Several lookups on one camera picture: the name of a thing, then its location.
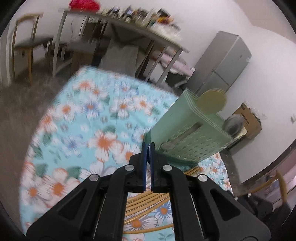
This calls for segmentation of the cardboard box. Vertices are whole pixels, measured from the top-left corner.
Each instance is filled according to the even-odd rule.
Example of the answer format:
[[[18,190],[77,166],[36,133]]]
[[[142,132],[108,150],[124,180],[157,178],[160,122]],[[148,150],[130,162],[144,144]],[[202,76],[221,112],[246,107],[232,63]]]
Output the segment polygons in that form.
[[[244,127],[247,130],[248,139],[255,138],[262,130],[261,121],[257,118],[244,103],[233,113],[239,114],[244,119]]]

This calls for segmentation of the wooden chopstick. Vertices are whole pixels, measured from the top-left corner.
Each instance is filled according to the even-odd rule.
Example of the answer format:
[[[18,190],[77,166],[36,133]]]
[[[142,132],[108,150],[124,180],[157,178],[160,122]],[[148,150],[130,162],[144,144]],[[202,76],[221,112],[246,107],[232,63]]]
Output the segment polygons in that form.
[[[161,202],[159,202],[159,203],[153,205],[151,208],[149,208],[149,209],[147,209],[147,210],[145,210],[145,211],[143,211],[143,212],[141,212],[141,213],[139,213],[139,214],[137,214],[137,215],[135,215],[135,216],[133,216],[133,217],[131,217],[131,218],[129,218],[129,219],[126,219],[126,220],[124,221],[124,224],[126,225],[126,224],[131,223],[132,221],[134,221],[134,220],[136,220],[136,219],[140,219],[141,217],[143,217],[143,216],[149,214],[150,212],[152,212],[152,211],[155,210],[156,208],[160,207],[161,205],[163,205],[164,203],[166,203],[166,202],[169,201],[169,200],[170,200],[169,197],[165,198],[165,199],[162,200]]]
[[[136,209],[138,207],[144,206],[146,204],[148,204],[148,205],[150,205],[150,203],[155,204],[155,203],[160,202],[161,200],[164,200],[167,197],[169,197],[168,193],[167,194],[155,194],[154,196],[151,196],[150,198],[143,197],[143,198],[136,200],[134,202],[129,202],[126,205],[126,208],[128,210],[131,210],[131,209]]]
[[[173,223],[171,223],[169,225],[155,227],[155,228],[149,228],[149,229],[146,229],[146,230],[126,231],[126,232],[123,232],[123,234],[131,235],[131,234],[138,234],[138,233],[156,232],[156,231],[159,231],[159,230],[164,230],[166,228],[172,228],[172,227],[174,227]]]
[[[189,169],[188,171],[185,171],[184,174],[185,175],[189,175],[189,176],[193,176],[195,174],[199,174],[201,173],[202,169],[199,166],[196,166],[194,168]]]
[[[150,198],[155,199],[155,198],[158,198],[160,196],[164,196],[165,194],[166,193],[154,193],[154,192],[148,191],[148,192],[138,194],[137,196],[128,198],[127,203],[130,203],[130,202],[142,202],[142,201],[148,200]]]

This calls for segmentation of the grey pillow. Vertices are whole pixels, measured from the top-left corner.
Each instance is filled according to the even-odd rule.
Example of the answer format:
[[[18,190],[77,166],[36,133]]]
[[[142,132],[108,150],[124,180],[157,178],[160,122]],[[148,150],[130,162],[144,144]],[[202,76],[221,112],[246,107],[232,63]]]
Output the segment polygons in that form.
[[[122,45],[111,39],[99,68],[135,77],[138,46]]]

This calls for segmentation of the silver refrigerator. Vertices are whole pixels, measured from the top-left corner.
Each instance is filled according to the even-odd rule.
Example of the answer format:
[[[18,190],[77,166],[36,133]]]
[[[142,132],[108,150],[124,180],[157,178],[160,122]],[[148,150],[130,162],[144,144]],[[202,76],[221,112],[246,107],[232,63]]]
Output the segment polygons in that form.
[[[251,52],[239,35],[219,31],[195,65],[195,71],[185,88],[197,96],[214,88],[227,92],[251,57]]]

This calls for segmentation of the beige rice paddle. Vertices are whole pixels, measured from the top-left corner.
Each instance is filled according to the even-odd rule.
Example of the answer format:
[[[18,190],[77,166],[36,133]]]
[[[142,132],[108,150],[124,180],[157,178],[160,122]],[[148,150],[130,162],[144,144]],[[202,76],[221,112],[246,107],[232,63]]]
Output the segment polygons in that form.
[[[216,114],[221,111],[227,102],[227,96],[221,89],[210,89],[204,92],[197,100],[197,107],[204,114]]]

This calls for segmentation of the metal spoon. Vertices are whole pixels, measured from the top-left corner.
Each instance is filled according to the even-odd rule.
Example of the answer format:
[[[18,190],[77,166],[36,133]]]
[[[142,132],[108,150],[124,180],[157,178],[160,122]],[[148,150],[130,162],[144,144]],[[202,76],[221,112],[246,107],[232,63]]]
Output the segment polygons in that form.
[[[243,129],[244,118],[240,114],[233,114],[224,120],[222,129],[235,138]]]

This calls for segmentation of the wooden chair black seat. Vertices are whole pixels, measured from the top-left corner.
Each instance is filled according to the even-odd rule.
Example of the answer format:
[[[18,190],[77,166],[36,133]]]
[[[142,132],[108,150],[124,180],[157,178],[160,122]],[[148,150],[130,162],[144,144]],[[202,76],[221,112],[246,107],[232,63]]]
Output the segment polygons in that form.
[[[28,56],[28,75],[29,75],[29,85],[33,83],[33,53],[34,49],[43,46],[44,49],[47,50],[47,55],[50,54],[53,44],[53,36],[36,36],[37,26],[39,23],[39,19],[42,18],[44,13],[34,13],[34,14],[26,14],[21,16],[16,20],[15,28],[12,35],[11,41],[11,75],[12,78],[15,79],[15,51],[19,51],[22,54],[26,54]],[[32,21],[32,32],[31,36],[22,42],[16,44],[16,34],[18,27],[21,23],[26,21]]]

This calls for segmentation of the floral blue tablecloth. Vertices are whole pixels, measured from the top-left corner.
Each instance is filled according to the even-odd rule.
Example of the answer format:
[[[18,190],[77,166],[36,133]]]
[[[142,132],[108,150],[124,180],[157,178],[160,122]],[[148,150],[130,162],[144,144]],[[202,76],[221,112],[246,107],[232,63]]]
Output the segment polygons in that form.
[[[28,148],[20,187],[23,229],[91,174],[105,176],[127,164],[176,99],[126,75],[79,70],[47,109]]]

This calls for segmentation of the red plastic bag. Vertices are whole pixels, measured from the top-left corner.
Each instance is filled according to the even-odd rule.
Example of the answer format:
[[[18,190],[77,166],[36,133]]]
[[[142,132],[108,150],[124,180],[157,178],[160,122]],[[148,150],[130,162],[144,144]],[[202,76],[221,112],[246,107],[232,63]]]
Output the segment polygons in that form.
[[[92,11],[100,10],[100,3],[94,0],[72,0],[69,3],[69,8],[76,11]]]

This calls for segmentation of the green plastic utensil holder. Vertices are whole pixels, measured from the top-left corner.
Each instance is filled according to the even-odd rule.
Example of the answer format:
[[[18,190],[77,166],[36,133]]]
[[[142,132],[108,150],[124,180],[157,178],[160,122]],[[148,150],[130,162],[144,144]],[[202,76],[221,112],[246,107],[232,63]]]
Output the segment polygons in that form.
[[[197,107],[197,96],[185,89],[167,112],[144,135],[158,153],[173,158],[179,165],[198,163],[225,149],[233,138],[222,126],[218,114],[204,114]]]

